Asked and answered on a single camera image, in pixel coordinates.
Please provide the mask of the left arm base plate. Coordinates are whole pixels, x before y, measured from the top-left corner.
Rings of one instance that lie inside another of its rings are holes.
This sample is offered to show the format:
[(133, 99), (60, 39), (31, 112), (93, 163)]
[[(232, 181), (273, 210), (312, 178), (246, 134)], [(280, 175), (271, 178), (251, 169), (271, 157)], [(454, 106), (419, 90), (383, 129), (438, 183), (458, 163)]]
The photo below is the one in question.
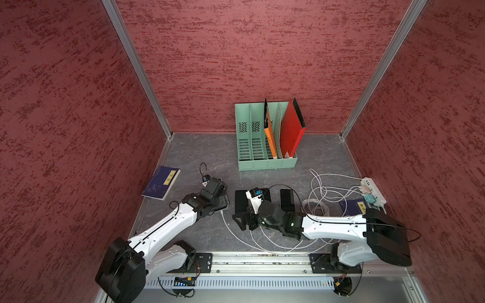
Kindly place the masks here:
[(212, 261), (212, 253), (191, 253), (188, 255), (182, 267), (168, 271), (168, 273), (210, 273), (212, 269)]

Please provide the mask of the black phone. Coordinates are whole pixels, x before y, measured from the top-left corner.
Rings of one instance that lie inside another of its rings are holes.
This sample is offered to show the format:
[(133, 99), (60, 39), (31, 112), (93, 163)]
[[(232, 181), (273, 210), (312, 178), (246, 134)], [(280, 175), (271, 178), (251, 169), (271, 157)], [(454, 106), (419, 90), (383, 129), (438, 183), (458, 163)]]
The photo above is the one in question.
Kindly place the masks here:
[(269, 201), (269, 202), (272, 201), (269, 188), (262, 188), (261, 189), (261, 192), (262, 192), (262, 199), (263, 199), (263, 201)]
[(235, 198), (235, 215), (242, 215), (248, 211), (249, 200), (246, 196), (246, 190), (236, 190), (234, 193)]
[(280, 189), (280, 207), (284, 212), (295, 212), (294, 192), (291, 189)]

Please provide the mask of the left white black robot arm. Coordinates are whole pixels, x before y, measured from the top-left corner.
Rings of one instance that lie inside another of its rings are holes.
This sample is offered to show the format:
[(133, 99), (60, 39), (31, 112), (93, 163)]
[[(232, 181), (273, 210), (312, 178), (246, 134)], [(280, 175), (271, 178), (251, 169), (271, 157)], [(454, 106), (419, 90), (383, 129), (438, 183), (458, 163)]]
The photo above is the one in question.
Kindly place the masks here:
[(199, 273), (196, 250), (185, 241), (165, 248), (178, 234), (203, 217), (229, 205), (227, 184), (207, 181), (199, 193), (186, 195), (173, 211), (145, 232), (110, 243), (95, 276), (96, 283), (113, 302), (133, 302), (145, 284), (173, 270)]

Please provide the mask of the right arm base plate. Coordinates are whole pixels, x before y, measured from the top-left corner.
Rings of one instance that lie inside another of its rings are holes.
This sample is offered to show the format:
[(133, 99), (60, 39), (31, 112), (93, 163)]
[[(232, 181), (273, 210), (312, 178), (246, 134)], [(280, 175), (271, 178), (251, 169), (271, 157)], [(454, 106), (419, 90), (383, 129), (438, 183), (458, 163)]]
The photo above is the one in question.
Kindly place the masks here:
[(325, 274), (360, 274), (362, 268), (360, 265), (348, 266), (341, 263), (337, 256), (331, 254), (310, 254), (309, 262), (311, 265), (312, 273), (325, 273)]

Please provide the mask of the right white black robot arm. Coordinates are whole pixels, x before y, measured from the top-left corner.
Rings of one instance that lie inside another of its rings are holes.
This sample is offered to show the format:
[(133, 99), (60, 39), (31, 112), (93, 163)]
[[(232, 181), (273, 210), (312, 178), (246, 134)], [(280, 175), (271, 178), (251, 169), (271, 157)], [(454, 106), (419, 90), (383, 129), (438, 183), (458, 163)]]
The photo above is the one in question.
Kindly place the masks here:
[(298, 241), (343, 240), (332, 247), (330, 259), (349, 267), (380, 259), (395, 266), (413, 264), (407, 228), (391, 216), (369, 208), (366, 213), (349, 217), (321, 217), (285, 212), (277, 204), (264, 200), (255, 210), (248, 207), (250, 222), (280, 232)]

